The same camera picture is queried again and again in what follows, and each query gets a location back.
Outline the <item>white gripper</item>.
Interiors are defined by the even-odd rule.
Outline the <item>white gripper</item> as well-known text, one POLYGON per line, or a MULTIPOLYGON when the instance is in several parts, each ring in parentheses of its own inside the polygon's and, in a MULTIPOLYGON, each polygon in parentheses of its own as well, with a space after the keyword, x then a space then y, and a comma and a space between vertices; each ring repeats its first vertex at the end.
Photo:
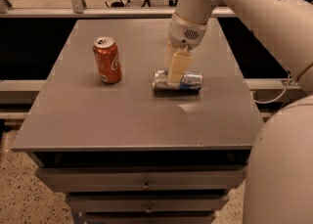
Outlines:
POLYGON ((195 49, 201 44, 206 30, 207 20, 193 22, 177 13, 172 15, 164 59, 164 69, 168 70, 167 80, 170 83, 180 82, 192 60, 189 52, 177 52, 177 49, 195 49))

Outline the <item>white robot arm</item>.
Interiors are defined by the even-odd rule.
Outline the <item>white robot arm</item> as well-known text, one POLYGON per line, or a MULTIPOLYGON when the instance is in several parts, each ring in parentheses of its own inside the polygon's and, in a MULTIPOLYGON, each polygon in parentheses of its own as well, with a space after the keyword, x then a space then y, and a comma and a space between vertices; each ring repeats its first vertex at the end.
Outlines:
POLYGON ((313 5, 304 0, 179 0, 165 67, 181 80, 212 11, 225 4, 237 22, 222 25, 249 77, 287 71, 307 96, 274 114, 249 156, 244 224, 313 224, 313 5))

